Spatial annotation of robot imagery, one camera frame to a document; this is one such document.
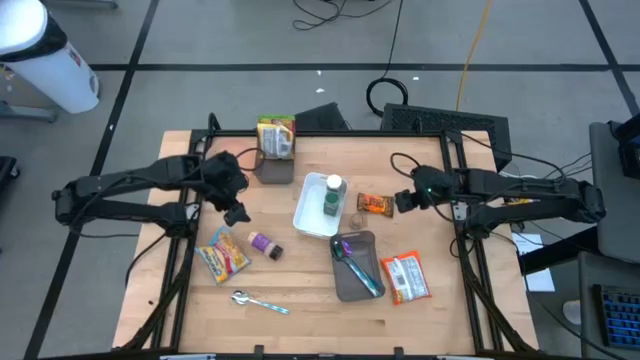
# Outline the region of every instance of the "small bottle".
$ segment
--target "small bottle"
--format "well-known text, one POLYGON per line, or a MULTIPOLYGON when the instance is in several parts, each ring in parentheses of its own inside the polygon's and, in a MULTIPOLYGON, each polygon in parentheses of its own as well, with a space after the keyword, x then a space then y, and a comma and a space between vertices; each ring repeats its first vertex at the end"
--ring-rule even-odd
POLYGON ((248 240, 251 246, 260 250, 264 256, 273 260, 278 260, 284 251, 280 245, 276 245, 268 237, 255 231, 249 234, 248 240))
POLYGON ((340 207, 340 187, 342 178, 338 175, 331 175, 327 178, 327 194, 324 197, 324 213, 336 216, 340 207))

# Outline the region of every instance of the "gray floor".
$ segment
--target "gray floor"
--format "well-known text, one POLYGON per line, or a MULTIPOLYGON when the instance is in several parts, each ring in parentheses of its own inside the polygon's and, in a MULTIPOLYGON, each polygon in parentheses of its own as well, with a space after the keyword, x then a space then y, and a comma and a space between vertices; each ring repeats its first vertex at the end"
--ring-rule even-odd
MULTIPOLYGON (((149 0, 120 1, 120 9, 51 2, 53 17, 91 64, 126 64, 149 0)), ((639 25, 633 0, 591 0, 621 64, 639 64, 639 25)), ((383 63, 387 60, 398 2, 362 19, 339 21, 309 32, 291 28, 302 18, 283 0, 160 0, 144 46, 143 64, 383 63)), ((372 6, 352 0, 349 13, 372 6)), ((463 63, 483 2, 406 0, 394 62, 463 63)), ((578 1, 496 0, 474 63, 606 64, 578 1)), ((453 109, 460 73, 398 71, 410 104, 453 109)), ((23 175, 0 206, 0 357, 23 356, 67 232, 53 218, 50 192, 88 174, 124 72, 99 72, 102 98, 81 115, 62 114, 55 124, 0 120, 0 154, 16 156, 23 175)), ((104 172, 139 167, 158 154, 170 129, 203 128, 214 111, 223 128, 248 129, 258 114, 296 113, 335 101, 356 129, 375 129, 364 90, 379 71, 138 71, 133 77, 104 172)), ((625 73, 640 93, 640 73, 625 73)), ((2 99, 47 105, 26 86, 2 80, 2 99)), ((611 72, 471 72, 462 110, 506 116, 514 151, 565 164, 588 152, 587 126, 630 117, 611 72)), ((399 102, 380 86, 374 101, 399 102)), ((544 175, 543 166, 516 160, 522 173, 544 175)), ((515 172, 513 165, 508 168, 515 172)), ((582 178, 590 180, 590 174, 582 178)), ((130 197, 144 201, 146 194, 130 197)), ((561 236, 583 227, 541 222, 561 236)), ((137 231, 134 224, 96 222, 86 232, 137 231)), ((543 234, 543 241, 556 241, 543 234)), ((40 356, 106 351, 120 311, 124 271, 134 240, 81 240, 40 356)), ((535 294, 553 311, 577 298, 575 263, 552 269, 557 292, 535 294)), ((579 341, 531 302, 541 347, 579 355, 579 341)))

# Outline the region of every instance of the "spoon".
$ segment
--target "spoon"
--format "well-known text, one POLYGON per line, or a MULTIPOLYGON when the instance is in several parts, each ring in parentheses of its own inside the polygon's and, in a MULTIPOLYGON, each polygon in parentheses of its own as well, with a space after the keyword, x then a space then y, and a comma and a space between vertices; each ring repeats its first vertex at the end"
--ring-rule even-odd
POLYGON ((249 294, 246 291, 242 291, 242 290, 234 291, 233 295, 231 295, 231 299, 236 304, 246 305, 248 302, 250 302, 250 303, 254 303, 254 304, 257 304, 257 305, 264 306, 267 309, 271 309, 271 310, 277 311, 277 312, 279 312, 281 314, 289 315, 289 310, 287 310, 285 308, 281 308, 279 306, 267 304, 267 303, 262 302, 262 301, 254 300, 254 299, 249 297, 249 294))
POLYGON ((349 247, 349 243, 342 240, 332 240, 331 254, 336 260, 342 261, 345 264, 349 265, 351 271, 356 274, 358 279, 360 279, 362 284, 364 284, 364 286, 367 288, 367 290, 369 290, 373 297, 380 297, 382 295, 378 283, 373 278, 371 278, 369 274, 362 270, 360 265, 358 265, 358 263, 353 260, 353 258, 351 258, 352 251, 349 247))

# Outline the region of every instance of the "silver spoon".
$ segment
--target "silver spoon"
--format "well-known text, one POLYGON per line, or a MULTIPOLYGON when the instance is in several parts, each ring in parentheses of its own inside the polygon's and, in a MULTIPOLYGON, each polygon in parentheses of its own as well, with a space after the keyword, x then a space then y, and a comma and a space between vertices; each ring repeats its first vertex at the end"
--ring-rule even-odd
POLYGON ((250 298, 249 294, 247 294, 247 292, 245 292, 245 291, 241 291, 241 290, 234 291, 233 295, 231 295, 231 299, 236 304, 246 305, 247 302, 251 302, 251 303, 254 303, 254 304, 257 304, 257 305, 264 306, 267 309, 275 310, 275 311, 277 311, 277 312, 279 312, 281 314, 289 315, 289 310, 287 310, 285 308, 281 308, 279 306, 267 304, 267 303, 262 302, 262 301, 254 300, 254 299, 250 298))

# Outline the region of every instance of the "food package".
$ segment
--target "food package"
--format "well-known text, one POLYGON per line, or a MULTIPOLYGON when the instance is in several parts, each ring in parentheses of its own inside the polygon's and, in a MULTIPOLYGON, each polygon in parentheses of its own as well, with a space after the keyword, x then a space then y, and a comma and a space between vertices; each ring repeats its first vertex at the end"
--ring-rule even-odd
POLYGON ((207 264, 218 285, 251 264, 251 260, 233 243, 231 230, 226 226, 216 232, 209 246, 196 247, 196 252, 207 264))
POLYGON ((394 305, 431 297, 417 251, 381 259, 380 262, 391 282, 394 305))
POLYGON ((293 159, 295 117, 261 115, 258 119, 258 144, 266 159, 293 159))
POLYGON ((393 197, 358 193, 358 211, 393 217, 393 197))

